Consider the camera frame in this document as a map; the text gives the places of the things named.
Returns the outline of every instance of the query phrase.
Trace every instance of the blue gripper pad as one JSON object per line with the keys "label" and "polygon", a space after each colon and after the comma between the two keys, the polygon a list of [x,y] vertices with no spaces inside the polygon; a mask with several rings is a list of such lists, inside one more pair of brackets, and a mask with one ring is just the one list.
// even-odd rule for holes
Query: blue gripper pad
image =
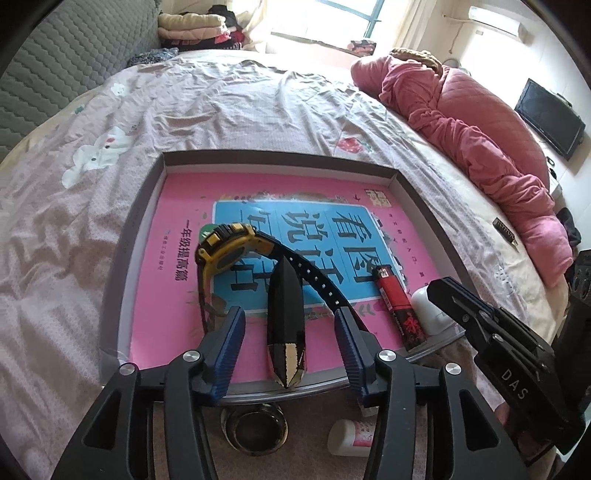
{"label": "blue gripper pad", "polygon": [[203,338],[198,351],[205,356],[204,368],[193,381],[201,405],[215,405],[228,392],[245,329],[244,310],[232,307],[222,328]]}
{"label": "blue gripper pad", "polygon": [[380,390],[374,362],[380,351],[376,337],[359,330],[348,307],[335,311],[335,335],[349,385],[364,406],[371,406]]}

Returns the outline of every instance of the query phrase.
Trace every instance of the white container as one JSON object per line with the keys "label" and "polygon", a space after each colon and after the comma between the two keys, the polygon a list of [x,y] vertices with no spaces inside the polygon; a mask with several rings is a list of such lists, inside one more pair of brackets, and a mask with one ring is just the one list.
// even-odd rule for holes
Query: white container
{"label": "white container", "polygon": [[429,336],[438,335],[455,322],[447,314],[427,298],[427,287],[419,288],[410,299],[414,313],[425,333]]}
{"label": "white container", "polygon": [[375,422],[338,420],[330,429],[327,446],[333,455],[369,456],[374,439]]}

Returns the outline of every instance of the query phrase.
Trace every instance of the window frame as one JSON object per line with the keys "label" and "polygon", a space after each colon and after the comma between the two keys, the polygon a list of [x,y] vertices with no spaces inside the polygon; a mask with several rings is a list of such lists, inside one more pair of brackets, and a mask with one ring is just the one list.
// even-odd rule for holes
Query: window frame
{"label": "window frame", "polygon": [[365,34],[363,35],[365,38],[371,38],[371,34],[374,32],[375,24],[379,22],[378,19],[379,13],[382,11],[382,7],[384,6],[385,0],[375,0],[374,9],[368,15],[360,12],[359,10],[355,10],[354,8],[347,7],[345,5],[341,5],[340,3],[333,2],[332,0],[316,0],[317,3],[328,5],[329,7],[337,8],[338,10],[342,10],[344,12],[348,12],[350,14],[356,15],[357,17],[361,17],[368,21],[368,27],[365,30]]}

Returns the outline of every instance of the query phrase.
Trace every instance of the air conditioner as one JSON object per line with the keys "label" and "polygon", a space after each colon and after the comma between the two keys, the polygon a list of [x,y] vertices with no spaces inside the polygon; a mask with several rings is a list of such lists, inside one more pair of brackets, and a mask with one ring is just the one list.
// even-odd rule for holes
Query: air conditioner
{"label": "air conditioner", "polygon": [[523,24],[517,20],[479,7],[470,7],[468,18],[474,22],[508,33],[517,38],[520,42],[525,43],[527,30]]}

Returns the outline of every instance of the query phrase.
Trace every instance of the metal screw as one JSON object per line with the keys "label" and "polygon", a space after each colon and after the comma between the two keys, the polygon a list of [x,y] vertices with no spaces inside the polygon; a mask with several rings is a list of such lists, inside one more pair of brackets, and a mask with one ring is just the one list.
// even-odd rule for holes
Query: metal screw
{"label": "metal screw", "polygon": [[447,373],[451,375],[459,375],[462,373],[462,367],[460,367],[458,364],[447,364],[445,366],[445,370],[447,370]]}
{"label": "metal screw", "polygon": [[124,377],[127,377],[127,375],[131,375],[133,372],[135,372],[134,364],[123,364],[119,367],[119,373]]}
{"label": "metal screw", "polygon": [[384,361],[384,362],[392,362],[394,360],[396,360],[396,354],[392,351],[392,350],[382,350],[378,356]]}
{"label": "metal screw", "polygon": [[201,354],[196,350],[189,350],[183,354],[183,360],[186,362],[196,362],[201,358]]}

